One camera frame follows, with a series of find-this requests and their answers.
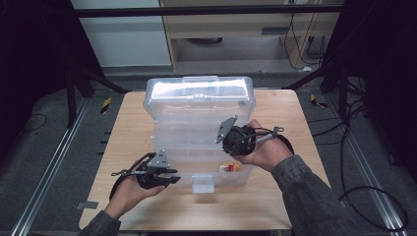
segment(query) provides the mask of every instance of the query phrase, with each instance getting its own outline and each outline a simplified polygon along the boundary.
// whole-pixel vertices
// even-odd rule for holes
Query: gray floor
[[[254,80],[255,88],[280,88],[301,79],[308,72],[295,70],[289,65],[282,44],[274,37],[225,38],[218,44],[195,44],[183,40],[175,72],[146,72],[130,77],[109,77],[115,84],[134,90],[146,88],[149,78],[179,77],[185,75],[245,75]],[[323,102],[331,103],[335,94],[323,96],[318,90],[320,79],[314,80],[297,91],[312,134],[317,134],[337,124],[335,113],[310,102],[315,94]],[[30,231],[41,234],[63,234],[79,231],[81,211],[75,206],[89,195],[96,170],[105,150],[105,141],[116,119],[123,94],[118,94],[101,85],[93,84],[96,93],[88,99],[88,106],[80,127],[72,139],[58,172],[47,192]],[[106,97],[112,102],[106,114],[99,113]],[[349,96],[349,101],[357,99]],[[85,99],[78,97],[78,104]],[[54,151],[64,136],[67,124],[66,92],[59,90],[36,103],[27,126],[10,152],[13,161],[2,166],[0,179],[0,232],[8,235],[19,220],[36,189]],[[384,143],[374,129],[372,121],[360,113],[351,121],[352,137],[355,138],[364,156],[383,185],[383,188],[399,199],[409,216],[408,235],[417,235],[417,184],[401,166],[391,165]],[[323,145],[340,141],[342,130],[315,138],[331,187],[337,195],[342,193],[340,184],[340,145]],[[358,167],[352,149],[344,150],[344,170],[347,188],[364,185],[363,174]],[[355,205],[365,214],[384,225],[383,218],[368,191],[354,194]],[[390,235],[370,225],[347,210],[367,235]]]

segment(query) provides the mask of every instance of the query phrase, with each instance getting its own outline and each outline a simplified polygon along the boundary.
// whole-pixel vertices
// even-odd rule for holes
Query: clear plastic container
[[[249,121],[256,105],[248,77],[161,78],[148,81],[144,108],[154,121],[155,151],[165,150],[181,180],[175,186],[194,193],[211,193],[215,186],[243,185],[253,166],[221,172],[234,159],[216,144],[220,122],[238,116],[235,125]]]

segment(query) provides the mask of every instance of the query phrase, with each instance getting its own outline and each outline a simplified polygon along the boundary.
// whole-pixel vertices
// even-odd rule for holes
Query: hand
[[[113,198],[104,211],[111,217],[119,219],[120,216],[131,210],[142,200],[159,194],[165,188],[165,186],[157,186],[146,190],[138,184],[135,176],[128,176],[117,187]]]
[[[248,123],[254,129],[262,128],[257,120]],[[280,139],[271,139],[255,146],[254,151],[249,155],[235,155],[233,158],[244,163],[253,164],[271,172],[282,160],[292,155],[285,143]]]

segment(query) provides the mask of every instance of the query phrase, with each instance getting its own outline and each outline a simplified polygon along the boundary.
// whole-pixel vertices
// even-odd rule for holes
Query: metal rail
[[[82,9],[74,11],[50,11],[50,15],[73,16],[78,18],[151,17],[189,15],[235,15],[267,13],[340,13],[364,9],[365,5],[306,4],[306,5],[247,5],[247,6],[204,6],[204,7],[162,7],[162,8],[121,8]]]
[[[338,112],[336,109],[337,107],[336,98],[334,98],[331,94],[326,95],[326,98],[328,100],[329,107],[332,109],[334,115],[338,118],[338,121],[341,122],[341,119],[338,116]],[[370,164],[368,163],[366,159],[365,154],[360,149],[359,144],[357,143],[354,135],[350,133],[347,136],[346,141],[348,143],[350,150],[352,151],[353,159],[355,160],[356,165],[359,168],[359,171],[361,173],[362,178],[365,181],[365,184],[368,186],[382,189],[383,185],[381,184],[377,175],[372,170]],[[390,201],[390,199],[386,195],[376,192],[376,191],[370,191],[370,193],[387,228],[390,228],[390,229],[400,228],[403,224],[392,202]],[[391,235],[407,236],[408,233],[406,230],[403,230],[400,232],[392,232]]]
[[[84,117],[86,108],[89,104],[89,98],[83,98],[79,110],[78,116],[74,124],[67,129],[62,138],[58,148],[55,150],[54,155],[52,156],[51,161],[49,162],[48,167],[45,170],[42,178],[39,181],[39,184],[36,187],[33,195],[30,198],[28,205],[25,208],[25,211],[22,213],[18,222],[15,224],[12,229],[13,236],[24,236],[27,235],[31,224],[33,223],[34,218],[36,217],[37,212],[40,209],[40,206],[43,203],[43,200],[46,197],[46,194],[55,178],[56,173],[58,172],[59,166],[61,165],[62,160],[70,146],[71,141],[73,140],[80,123]]]

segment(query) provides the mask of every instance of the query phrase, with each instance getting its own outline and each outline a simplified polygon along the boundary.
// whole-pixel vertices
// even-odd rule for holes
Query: desk
[[[159,0],[161,7],[284,5],[285,0]],[[344,0],[306,0],[307,4],[341,4]],[[165,16],[165,32],[173,69],[176,69],[179,43],[182,38],[285,36],[292,22],[285,45],[294,66],[302,63],[300,55],[308,47],[310,36],[330,37],[338,13],[242,14],[210,16]],[[274,29],[274,33],[264,30]]]
[[[117,177],[110,174],[129,167],[152,151],[152,119],[142,107],[145,93],[126,94],[110,140],[89,193],[97,209],[84,209],[84,228],[108,203]],[[326,183],[322,162],[293,90],[256,89],[252,117],[264,127],[282,126],[287,137],[312,170]],[[255,167],[248,182],[238,187],[216,187],[214,194],[193,195],[191,188],[168,187],[123,215],[121,230],[271,230],[291,228],[281,192],[270,174]]]

